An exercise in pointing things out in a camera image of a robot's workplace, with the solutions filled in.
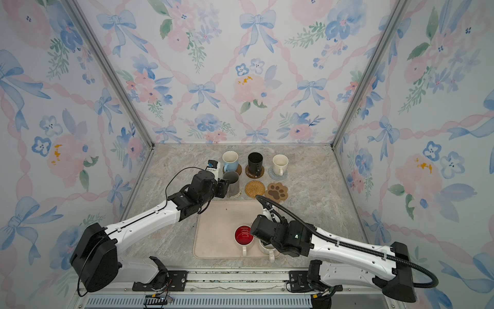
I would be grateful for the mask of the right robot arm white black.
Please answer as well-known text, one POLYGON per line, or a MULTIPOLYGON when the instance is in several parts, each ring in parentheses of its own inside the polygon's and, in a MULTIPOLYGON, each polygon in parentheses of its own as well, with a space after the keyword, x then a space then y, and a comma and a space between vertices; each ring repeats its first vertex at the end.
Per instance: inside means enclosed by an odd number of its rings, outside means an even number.
POLYGON ((410 261, 406 245, 376 246, 332 235, 302 220, 273 221, 259 215, 251 235, 281 254, 310 258, 306 282, 300 289, 332 296, 348 285, 375 288, 404 303, 417 300, 417 288, 436 288, 439 280, 410 261))

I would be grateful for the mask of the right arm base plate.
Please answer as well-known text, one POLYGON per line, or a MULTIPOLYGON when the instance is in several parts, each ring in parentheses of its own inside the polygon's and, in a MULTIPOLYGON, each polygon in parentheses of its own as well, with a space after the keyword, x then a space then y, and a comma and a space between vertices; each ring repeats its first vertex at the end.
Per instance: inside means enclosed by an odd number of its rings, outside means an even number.
POLYGON ((287 289, 293 293, 306 292, 342 292, 342 285, 328 286, 321 282, 318 275, 309 274, 308 270, 292 270, 289 271, 289 279, 287 289))

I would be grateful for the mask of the glossy brown wooden coaster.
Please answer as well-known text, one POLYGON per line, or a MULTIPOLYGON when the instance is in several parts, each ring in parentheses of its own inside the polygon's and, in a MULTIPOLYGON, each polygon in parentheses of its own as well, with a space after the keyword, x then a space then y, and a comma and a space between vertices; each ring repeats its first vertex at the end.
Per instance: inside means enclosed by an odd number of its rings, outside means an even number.
POLYGON ((252 172, 249 170, 249 167, 248 167, 248 166, 246 166, 245 173, 246 173, 247 177, 249 177, 249 178, 252 178, 252 179, 259 179, 259 178, 261 178, 261 177, 264 175, 264 173, 265 173, 265 168, 264 168, 264 167, 262 167, 261 171, 260 171, 259 173, 257 173, 257 174, 256 174, 256 173, 252 173, 252 172))

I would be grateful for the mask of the black mug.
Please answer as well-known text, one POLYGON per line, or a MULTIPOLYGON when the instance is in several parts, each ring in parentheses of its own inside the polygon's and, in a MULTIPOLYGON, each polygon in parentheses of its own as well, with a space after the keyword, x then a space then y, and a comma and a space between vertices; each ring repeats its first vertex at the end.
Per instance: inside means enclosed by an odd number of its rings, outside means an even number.
POLYGON ((263 156, 261 153, 253 152, 248 155, 248 167, 252 173, 259 173, 263 167, 263 156))

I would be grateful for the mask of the matte brown wooden coaster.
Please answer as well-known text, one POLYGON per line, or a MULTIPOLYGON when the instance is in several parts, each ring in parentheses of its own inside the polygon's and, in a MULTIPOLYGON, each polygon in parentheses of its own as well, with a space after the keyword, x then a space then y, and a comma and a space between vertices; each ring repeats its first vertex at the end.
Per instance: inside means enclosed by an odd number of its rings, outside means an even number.
MULTIPOLYGON (((241 174, 242 174, 242 171, 243 171, 242 166, 241 166, 241 165, 238 165, 238 167, 237 167, 237 169, 235 170, 235 172, 236 172, 238 175, 241 175, 241 174)), ((226 170, 226 167, 224 166, 224 167, 223 167, 223 174, 225 174, 226 172, 227 172, 227 170, 226 170)))

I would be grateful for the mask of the grey mug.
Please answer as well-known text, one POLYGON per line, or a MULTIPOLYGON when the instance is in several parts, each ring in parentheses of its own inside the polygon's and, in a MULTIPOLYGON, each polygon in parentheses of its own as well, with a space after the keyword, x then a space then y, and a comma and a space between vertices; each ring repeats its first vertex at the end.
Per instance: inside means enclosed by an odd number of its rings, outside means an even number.
POLYGON ((239 175, 235 171, 226 172, 223 175, 223 179, 228 182, 228 190, 226 197, 229 198, 231 194, 235 194, 240 190, 239 175))

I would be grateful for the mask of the woven rattan round coaster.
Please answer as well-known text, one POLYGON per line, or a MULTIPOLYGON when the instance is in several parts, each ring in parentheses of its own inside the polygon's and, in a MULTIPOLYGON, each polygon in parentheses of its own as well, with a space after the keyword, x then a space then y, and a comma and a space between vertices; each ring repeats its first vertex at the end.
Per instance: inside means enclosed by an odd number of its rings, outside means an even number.
POLYGON ((266 187, 262 182, 253 180, 246 184, 244 191, 248 197, 255 199, 257 195, 265 194, 266 187))

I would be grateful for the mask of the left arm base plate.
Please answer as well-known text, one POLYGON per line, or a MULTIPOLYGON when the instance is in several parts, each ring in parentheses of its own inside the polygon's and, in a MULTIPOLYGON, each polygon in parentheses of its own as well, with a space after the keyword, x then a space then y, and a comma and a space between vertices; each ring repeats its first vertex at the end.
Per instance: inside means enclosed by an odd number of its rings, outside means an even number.
POLYGON ((133 292, 183 292, 187 283, 186 270, 161 270, 150 283, 134 282, 133 292))

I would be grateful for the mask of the clear patterned glass coaster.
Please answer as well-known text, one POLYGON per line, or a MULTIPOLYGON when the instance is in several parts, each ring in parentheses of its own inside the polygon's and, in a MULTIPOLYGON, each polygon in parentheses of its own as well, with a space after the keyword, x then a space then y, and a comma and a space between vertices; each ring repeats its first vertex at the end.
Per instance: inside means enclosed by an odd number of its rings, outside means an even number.
POLYGON ((242 191, 241 191, 241 190, 239 190, 237 193, 235 193, 235 194, 231 194, 231 195, 229 196, 229 198, 230 198, 230 199, 235 199, 235 198, 239 198, 241 195, 242 195, 242 191))

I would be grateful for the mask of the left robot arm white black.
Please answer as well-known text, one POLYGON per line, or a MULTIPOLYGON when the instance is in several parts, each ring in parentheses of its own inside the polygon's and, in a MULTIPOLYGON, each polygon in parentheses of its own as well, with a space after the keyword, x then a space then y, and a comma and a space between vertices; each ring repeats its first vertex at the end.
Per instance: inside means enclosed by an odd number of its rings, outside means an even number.
POLYGON ((224 198, 230 182, 201 171, 153 209, 106 227, 92 224, 79 240, 69 262, 78 276, 77 290, 97 292, 111 283, 134 282, 162 292, 170 282, 166 266, 157 257, 125 257, 125 251, 156 231, 201 214, 214 198, 224 198))

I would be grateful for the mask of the white and blue mug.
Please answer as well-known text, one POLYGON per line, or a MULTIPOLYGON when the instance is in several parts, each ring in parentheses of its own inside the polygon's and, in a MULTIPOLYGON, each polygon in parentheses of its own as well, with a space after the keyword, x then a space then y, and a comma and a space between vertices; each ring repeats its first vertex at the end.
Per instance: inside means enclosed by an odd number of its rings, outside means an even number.
POLYGON ((237 171, 239 167, 239 155, 235 151, 223 153, 222 160, 224 163, 223 172, 237 171))

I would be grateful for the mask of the red interior white mug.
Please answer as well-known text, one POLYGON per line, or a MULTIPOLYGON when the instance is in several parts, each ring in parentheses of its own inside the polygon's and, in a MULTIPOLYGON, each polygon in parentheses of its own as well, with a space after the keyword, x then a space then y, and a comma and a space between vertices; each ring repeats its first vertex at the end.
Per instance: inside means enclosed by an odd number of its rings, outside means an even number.
POLYGON ((247 257, 254 244, 254 236, 251 235, 251 226, 239 226, 234 233, 235 244, 240 248, 242 257, 247 257))

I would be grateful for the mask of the cream mug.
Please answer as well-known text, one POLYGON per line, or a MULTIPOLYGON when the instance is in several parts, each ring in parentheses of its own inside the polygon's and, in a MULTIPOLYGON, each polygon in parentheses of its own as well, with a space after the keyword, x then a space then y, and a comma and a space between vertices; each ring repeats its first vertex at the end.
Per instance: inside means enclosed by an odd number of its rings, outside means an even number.
POLYGON ((289 159, 283 154, 277 154, 273 157, 273 169, 276 175, 283 175, 288 169, 289 159))

